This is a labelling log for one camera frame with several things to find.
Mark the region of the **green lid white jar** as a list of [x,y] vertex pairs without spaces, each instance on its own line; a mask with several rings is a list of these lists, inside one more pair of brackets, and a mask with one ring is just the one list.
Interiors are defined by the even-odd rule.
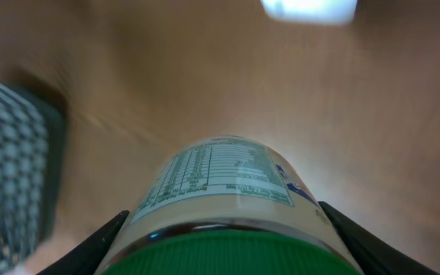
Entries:
[[99,274],[359,274],[292,166],[242,137],[186,148],[160,170]]

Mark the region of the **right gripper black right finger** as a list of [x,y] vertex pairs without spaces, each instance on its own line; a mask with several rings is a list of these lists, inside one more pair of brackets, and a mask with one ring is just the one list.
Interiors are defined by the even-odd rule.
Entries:
[[381,241],[327,202],[319,201],[319,205],[365,274],[438,275],[434,270]]

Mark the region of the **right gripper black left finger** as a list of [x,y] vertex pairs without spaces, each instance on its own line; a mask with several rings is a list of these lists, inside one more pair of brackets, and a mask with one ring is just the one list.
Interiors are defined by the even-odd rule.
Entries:
[[38,275],[93,275],[108,253],[130,212],[119,212],[81,244]]

